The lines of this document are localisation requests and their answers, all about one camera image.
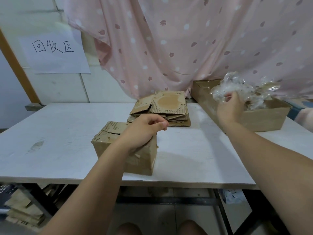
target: person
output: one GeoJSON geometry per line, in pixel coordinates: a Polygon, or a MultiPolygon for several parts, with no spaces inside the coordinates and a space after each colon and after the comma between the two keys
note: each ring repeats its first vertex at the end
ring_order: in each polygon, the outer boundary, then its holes
{"type": "MultiPolygon", "coordinates": [[[[313,160],[250,132],[240,124],[244,103],[236,92],[220,103],[221,126],[245,168],[292,235],[313,231],[313,160]]],[[[129,152],[145,144],[168,122],[157,114],[139,116],[102,154],[86,178],[45,226],[41,235],[105,234],[129,152]]],[[[140,235],[124,224],[118,235],[140,235]]],[[[179,235],[205,235],[193,221],[182,223],[179,235]]]]}

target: tabletop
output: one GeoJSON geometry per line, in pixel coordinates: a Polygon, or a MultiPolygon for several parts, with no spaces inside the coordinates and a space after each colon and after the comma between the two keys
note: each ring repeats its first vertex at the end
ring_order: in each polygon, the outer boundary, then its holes
{"type": "MultiPolygon", "coordinates": [[[[0,134],[0,181],[79,184],[97,161],[92,138],[108,121],[126,122],[133,106],[45,106],[0,134]]],[[[158,133],[153,175],[124,173],[122,185],[255,189],[228,137],[198,104],[188,111],[191,127],[158,133]]],[[[258,134],[313,158],[313,134],[289,118],[281,130],[258,134]]]]}

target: tiled floor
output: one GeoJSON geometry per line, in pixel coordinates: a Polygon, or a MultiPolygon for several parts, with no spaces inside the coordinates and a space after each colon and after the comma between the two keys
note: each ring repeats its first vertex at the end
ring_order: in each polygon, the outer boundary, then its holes
{"type": "MultiPolygon", "coordinates": [[[[124,187],[124,196],[176,196],[209,197],[208,189],[172,189],[158,187],[124,187]]],[[[233,232],[251,212],[249,204],[224,205],[233,232]]],[[[227,235],[217,207],[199,205],[116,205],[107,235],[114,235],[125,222],[137,224],[143,235],[174,235],[185,220],[196,221],[208,235],[227,235]]],[[[0,222],[0,235],[34,234],[24,228],[0,222]]],[[[265,226],[257,228],[252,235],[270,235],[265,226]]]]}

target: pink fabric with leaf pattern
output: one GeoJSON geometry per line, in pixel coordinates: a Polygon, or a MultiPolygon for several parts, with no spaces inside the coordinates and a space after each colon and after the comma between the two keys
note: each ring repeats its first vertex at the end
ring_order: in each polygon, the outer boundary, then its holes
{"type": "Polygon", "coordinates": [[[66,0],[100,65],[134,98],[239,71],[313,95],[313,0],[66,0]]]}

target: cardboard pile under table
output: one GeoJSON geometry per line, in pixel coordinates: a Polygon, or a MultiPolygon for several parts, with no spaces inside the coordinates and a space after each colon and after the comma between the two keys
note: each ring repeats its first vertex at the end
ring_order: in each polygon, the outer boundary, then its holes
{"type": "Polygon", "coordinates": [[[139,115],[148,113],[161,115],[169,126],[191,125],[184,91],[156,91],[137,100],[127,121],[133,122],[139,115]]]}

